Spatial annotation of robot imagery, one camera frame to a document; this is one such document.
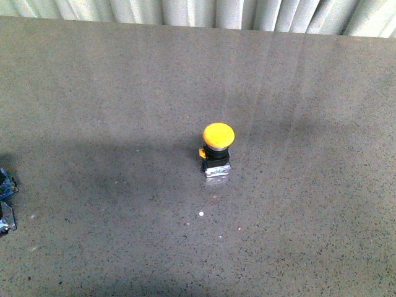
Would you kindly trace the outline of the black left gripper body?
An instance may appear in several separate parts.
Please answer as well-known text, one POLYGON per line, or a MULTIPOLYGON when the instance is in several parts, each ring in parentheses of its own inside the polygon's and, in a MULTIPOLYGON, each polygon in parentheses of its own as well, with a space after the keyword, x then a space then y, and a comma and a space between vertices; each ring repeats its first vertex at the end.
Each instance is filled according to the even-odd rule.
POLYGON ((1 154, 1 237, 17 229, 11 196, 18 192, 17 181, 10 170, 12 155, 1 154))

